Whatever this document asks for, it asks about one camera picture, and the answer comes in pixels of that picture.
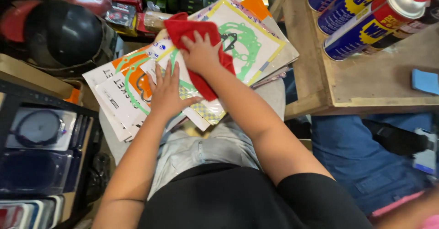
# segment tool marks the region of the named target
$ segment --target person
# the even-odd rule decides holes
[[[230,117],[209,138],[166,122],[201,98],[181,100],[179,64],[156,68],[151,112],[122,157],[93,229],[366,229],[350,195],[283,123],[281,80],[255,92],[221,66],[209,35],[182,37],[186,67],[216,92]]]
[[[431,131],[429,113],[370,115],[406,131]],[[374,141],[358,115],[312,116],[313,154],[377,229],[439,228],[439,186],[413,159]]]

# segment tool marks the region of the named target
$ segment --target red rag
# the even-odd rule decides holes
[[[172,43],[178,49],[187,50],[183,42],[181,42],[181,36],[187,36],[192,41],[195,41],[194,30],[197,30],[201,36],[209,33],[210,43],[215,46],[219,41],[221,41],[220,34],[218,33],[217,25],[213,22],[194,22],[187,20],[187,13],[177,13],[173,15],[168,20],[163,21],[166,29],[168,30],[168,35],[172,40]],[[226,68],[233,75],[235,74],[235,69],[233,68],[233,58],[232,56],[223,52],[222,48],[218,51],[218,58],[220,64]],[[217,94],[212,90],[212,88],[207,84],[207,82],[198,74],[187,70],[189,73],[190,80],[194,87],[200,92],[200,94],[207,100],[212,101],[217,98]]]

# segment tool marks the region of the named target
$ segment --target wooden shelf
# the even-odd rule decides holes
[[[439,96],[411,88],[411,71],[439,73],[436,24],[368,56],[332,61],[321,46],[327,35],[316,26],[317,12],[307,0],[276,0],[270,9],[285,18],[288,39],[299,52],[293,63],[299,100],[288,104],[285,119],[305,114],[406,113],[439,108]]]

